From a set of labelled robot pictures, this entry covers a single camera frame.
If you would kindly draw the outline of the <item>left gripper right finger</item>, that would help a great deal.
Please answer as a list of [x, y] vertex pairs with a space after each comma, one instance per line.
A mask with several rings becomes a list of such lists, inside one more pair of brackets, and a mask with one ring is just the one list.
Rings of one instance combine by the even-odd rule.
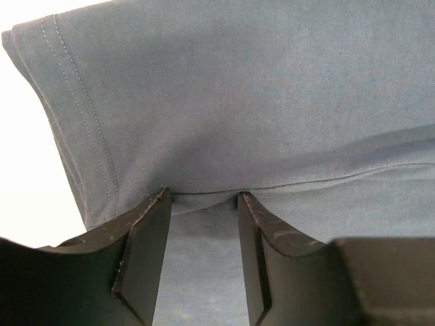
[[251, 325], [433, 325], [433, 238], [322, 243], [237, 198]]

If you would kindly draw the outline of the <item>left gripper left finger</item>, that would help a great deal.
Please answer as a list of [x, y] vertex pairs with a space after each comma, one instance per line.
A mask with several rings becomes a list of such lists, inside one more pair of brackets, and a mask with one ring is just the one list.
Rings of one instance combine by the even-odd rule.
[[2, 325], [151, 325], [171, 220], [162, 188], [57, 247], [1, 240]]

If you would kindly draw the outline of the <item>teal blue t shirt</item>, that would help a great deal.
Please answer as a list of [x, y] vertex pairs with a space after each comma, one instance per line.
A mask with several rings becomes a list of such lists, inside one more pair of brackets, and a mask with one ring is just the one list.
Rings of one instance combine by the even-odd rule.
[[155, 325], [246, 325], [237, 194], [321, 241], [434, 235], [433, 1], [110, 1], [17, 24], [91, 230], [173, 195]]

